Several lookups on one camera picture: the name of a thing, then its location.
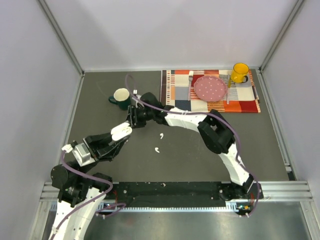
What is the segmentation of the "white oval charging case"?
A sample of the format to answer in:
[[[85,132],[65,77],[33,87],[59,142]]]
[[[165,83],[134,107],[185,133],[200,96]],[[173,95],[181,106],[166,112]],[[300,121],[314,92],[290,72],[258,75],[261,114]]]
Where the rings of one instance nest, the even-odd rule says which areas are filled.
[[[133,129],[128,122],[121,123],[111,129],[111,138],[113,141],[119,141],[132,133]]]

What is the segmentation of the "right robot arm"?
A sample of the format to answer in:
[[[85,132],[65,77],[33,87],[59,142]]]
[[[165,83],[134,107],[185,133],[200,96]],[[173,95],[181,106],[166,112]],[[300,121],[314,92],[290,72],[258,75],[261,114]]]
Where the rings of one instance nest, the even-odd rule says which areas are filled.
[[[261,198],[261,185],[241,160],[239,137],[219,112],[196,113],[162,105],[150,92],[142,96],[134,94],[132,98],[136,105],[128,108],[127,117],[132,128],[142,128],[147,121],[153,120],[159,125],[180,127],[200,134],[205,146],[221,158],[229,173],[230,183],[219,183],[216,187],[221,199]]]

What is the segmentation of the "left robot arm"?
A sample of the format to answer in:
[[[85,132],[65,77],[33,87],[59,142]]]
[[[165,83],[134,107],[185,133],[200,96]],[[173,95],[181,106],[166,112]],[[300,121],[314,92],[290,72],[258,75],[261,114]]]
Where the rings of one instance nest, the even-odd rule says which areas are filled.
[[[61,149],[60,164],[50,172],[51,185],[59,190],[51,240],[82,240],[97,208],[114,191],[113,180],[102,173],[88,172],[100,162],[111,162],[129,140],[128,122],[110,132],[90,135]]]

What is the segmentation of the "dark green mug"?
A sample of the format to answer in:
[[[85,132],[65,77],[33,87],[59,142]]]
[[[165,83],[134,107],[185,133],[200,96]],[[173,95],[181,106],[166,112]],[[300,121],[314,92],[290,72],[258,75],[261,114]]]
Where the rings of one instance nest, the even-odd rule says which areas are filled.
[[[130,92],[126,88],[119,88],[108,98],[108,101],[117,105],[121,110],[127,111],[131,105]]]

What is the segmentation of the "colourful patchwork placemat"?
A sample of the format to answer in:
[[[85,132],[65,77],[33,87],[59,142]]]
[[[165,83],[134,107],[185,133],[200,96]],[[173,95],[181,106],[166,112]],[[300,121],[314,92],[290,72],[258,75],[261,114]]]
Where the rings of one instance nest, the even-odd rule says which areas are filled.
[[[188,101],[189,70],[163,70],[161,73],[160,102],[192,112],[210,112],[212,109],[221,113],[260,113],[260,99],[255,87],[252,72],[248,72],[248,82],[231,82],[229,104],[226,96],[218,102],[205,102],[197,97],[191,87]]]

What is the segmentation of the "pink polka dot plate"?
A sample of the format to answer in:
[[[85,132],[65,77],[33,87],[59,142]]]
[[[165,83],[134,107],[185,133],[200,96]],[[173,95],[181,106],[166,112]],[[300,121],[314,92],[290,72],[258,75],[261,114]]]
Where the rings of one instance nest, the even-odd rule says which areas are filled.
[[[222,79],[211,75],[199,77],[193,89],[197,97],[204,102],[219,102],[223,100],[228,91]]]

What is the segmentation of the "yellow mug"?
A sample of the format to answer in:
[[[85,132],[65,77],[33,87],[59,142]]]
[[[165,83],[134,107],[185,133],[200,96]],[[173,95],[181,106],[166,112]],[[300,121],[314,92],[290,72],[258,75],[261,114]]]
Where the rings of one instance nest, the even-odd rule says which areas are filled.
[[[248,73],[249,67],[242,62],[236,63],[233,66],[232,73],[230,75],[230,79],[236,84],[246,83],[249,80]]]

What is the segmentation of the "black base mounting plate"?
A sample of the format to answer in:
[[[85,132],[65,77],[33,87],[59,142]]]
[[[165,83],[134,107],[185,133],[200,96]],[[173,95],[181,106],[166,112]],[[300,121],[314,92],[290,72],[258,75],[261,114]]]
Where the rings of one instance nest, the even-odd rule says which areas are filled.
[[[249,190],[231,182],[119,182],[105,200],[125,203],[127,208],[197,208],[224,207],[226,201],[252,203],[264,197],[254,183]]]

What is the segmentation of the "pink handled fork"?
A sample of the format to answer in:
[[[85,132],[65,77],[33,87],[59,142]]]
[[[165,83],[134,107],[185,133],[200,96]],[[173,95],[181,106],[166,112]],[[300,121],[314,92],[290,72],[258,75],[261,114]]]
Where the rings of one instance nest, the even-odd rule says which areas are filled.
[[[188,95],[187,100],[191,100],[191,88],[192,88],[192,81],[193,81],[194,71],[190,70],[188,73]]]

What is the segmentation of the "pink handled knife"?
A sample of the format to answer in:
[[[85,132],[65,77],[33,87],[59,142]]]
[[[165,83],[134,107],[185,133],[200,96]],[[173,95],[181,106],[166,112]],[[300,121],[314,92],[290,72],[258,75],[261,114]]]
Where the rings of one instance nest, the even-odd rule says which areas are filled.
[[[227,94],[226,94],[226,104],[229,105],[230,104],[230,90],[227,90]]]

